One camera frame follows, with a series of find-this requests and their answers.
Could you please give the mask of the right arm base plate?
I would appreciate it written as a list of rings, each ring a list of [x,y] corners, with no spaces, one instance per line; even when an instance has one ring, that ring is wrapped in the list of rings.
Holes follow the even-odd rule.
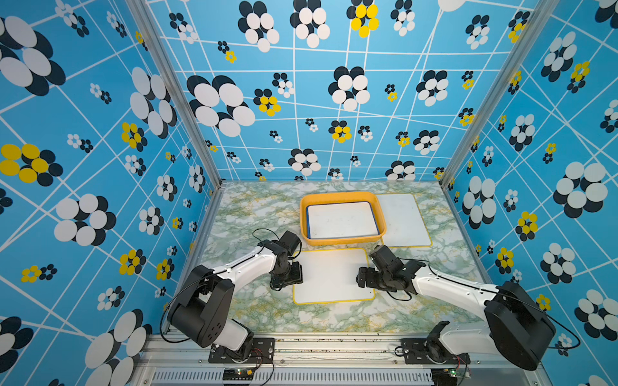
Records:
[[[467,353],[456,355],[450,353],[438,340],[402,339],[394,349],[397,357],[402,357],[406,364],[427,364],[444,366],[463,366],[470,364]]]

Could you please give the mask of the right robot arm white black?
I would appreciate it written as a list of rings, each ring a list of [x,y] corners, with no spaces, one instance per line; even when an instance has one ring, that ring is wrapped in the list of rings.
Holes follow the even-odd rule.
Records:
[[[549,316],[511,281],[502,286],[481,284],[434,270],[425,261],[409,261],[361,267],[356,282],[360,288],[439,299],[480,318],[478,323],[438,323],[421,350],[433,363],[469,354],[499,355],[534,371],[555,337]]]

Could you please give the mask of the yellow framed whiteboard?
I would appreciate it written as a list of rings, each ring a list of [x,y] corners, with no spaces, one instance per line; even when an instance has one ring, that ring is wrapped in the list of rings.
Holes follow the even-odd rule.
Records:
[[[365,302],[375,299],[374,289],[360,288],[360,268],[369,268],[364,249],[326,249],[302,252],[296,259],[303,270],[303,283],[294,285],[296,305]]]
[[[429,248],[431,237],[413,194],[378,195],[386,221],[383,244],[393,248]]]

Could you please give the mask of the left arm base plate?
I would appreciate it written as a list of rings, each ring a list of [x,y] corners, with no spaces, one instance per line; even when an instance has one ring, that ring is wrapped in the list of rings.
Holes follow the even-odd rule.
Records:
[[[272,363],[274,353],[274,338],[255,338],[250,335],[249,339],[236,351],[222,345],[213,344],[209,354],[209,363]]]

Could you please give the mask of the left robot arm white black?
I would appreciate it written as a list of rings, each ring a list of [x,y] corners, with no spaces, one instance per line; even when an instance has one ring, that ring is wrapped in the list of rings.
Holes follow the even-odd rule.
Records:
[[[254,333],[229,318],[233,298],[240,289],[261,276],[270,277],[270,288],[281,290],[303,282],[302,266],[295,259],[302,242],[262,241],[233,262],[209,268],[198,265],[181,290],[164,309],[163,321],[200,347],[217,345],[232,360],[248,360],[258,354]]]

